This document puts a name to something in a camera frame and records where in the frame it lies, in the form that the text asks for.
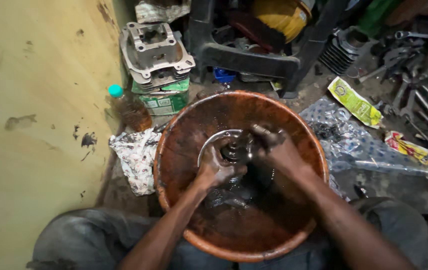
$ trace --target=blue container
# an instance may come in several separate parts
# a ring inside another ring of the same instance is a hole
[[[216,80],[218,80],[220,83],[230,83],[235,78],[235,71],[232,70],[225,70],[222,68],[214,68],[214,77]]]

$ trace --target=floral cloth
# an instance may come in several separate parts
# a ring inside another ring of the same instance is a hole
[[[124,175],[137,196],[155,191],[152,166],[160,138],[161,134],[150,128],[142,132],[122,132],[118,137],[112,135],[109,139],[109,146],[120,158]]]

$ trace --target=bottle cap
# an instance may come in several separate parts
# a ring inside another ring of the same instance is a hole
[[[117,84],[113,84],[109,86],[108,90],[109,90],[109,94],[113,98],[118,98],[122,96],[122,92],[123,92],[122,87],[118,86]]]

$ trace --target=yellow packet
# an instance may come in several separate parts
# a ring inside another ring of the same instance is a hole
[[[382,114],[340,77],[335,78],[328,87],[336,100],[342,103],[357,119],[366,126],[379,128]]]
[[[404,134],[397,131],[387,132],[385,143],[392,149],[397,150],[404,155],[413,156],[422,164],[428,166],[428,149],[403,140]]]

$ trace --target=hand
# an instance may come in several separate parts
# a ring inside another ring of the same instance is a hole
[[[271,130],[257,124],[250,128],[250,132],[260,143],[259,157],[282,172],[306,165],[289,134],[283,129],[278,129],[277,132]]]
[[[217,187],[233,176],[245,175],[246,172],[247,167],[245,164],[231,163],[224,160],[221,153],[211,144],[204,151],[195,182],[209,189]]]

